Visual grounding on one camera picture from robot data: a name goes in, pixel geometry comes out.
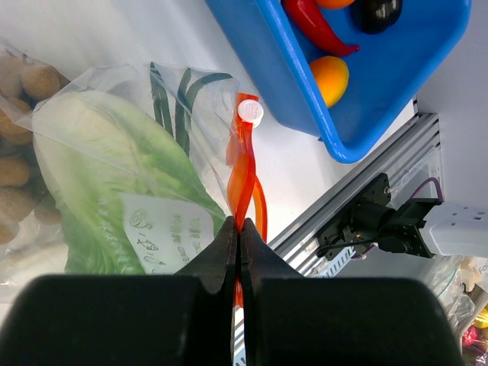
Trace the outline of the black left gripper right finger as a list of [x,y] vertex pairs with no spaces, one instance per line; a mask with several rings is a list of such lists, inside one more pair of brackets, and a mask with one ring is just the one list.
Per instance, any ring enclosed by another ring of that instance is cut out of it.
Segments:
[[460,365],[444,310],[408,278],[306,278],[247,220],[239,239],[250,365]]

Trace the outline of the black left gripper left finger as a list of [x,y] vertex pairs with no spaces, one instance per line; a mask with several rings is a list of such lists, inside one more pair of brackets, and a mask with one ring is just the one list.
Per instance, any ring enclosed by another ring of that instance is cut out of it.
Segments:
[[238,233],[173,275],[45,275],[1,329],[3,365],[229,365]]

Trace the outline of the clear zip bag orange zipper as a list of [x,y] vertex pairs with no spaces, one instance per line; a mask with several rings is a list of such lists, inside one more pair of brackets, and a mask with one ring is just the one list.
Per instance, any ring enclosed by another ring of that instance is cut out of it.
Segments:
[[31,279],[172,275],[227,217],[268,235],[252,132],[226,72],[154,62],[66,78],[1,45],[1,299]]

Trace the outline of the napa cabbage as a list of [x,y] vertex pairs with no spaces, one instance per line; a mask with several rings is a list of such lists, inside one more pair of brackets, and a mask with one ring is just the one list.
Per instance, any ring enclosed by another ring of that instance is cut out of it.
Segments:
[[129,101],[67,92],[36,109],[32,127],[62,216],[66,272],[172,274],[223,225],[225,213],[183,149]]

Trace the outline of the longan bunch with leaves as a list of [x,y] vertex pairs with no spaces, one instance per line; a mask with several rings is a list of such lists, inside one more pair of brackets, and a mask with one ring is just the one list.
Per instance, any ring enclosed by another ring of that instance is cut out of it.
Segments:
[[24,125],[38,103],[69,80],[53,66],[1,51],[1,247],[30,241],[61,213],[40,173],[34,133]]

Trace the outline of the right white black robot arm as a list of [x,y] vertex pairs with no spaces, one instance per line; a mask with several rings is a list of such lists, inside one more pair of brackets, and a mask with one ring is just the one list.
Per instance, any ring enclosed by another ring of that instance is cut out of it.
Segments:
[[353,233],[384,252],[431,258],[434,255],[487,257],[487,209],[412,198],[398,209],[374,202],[357,204]]

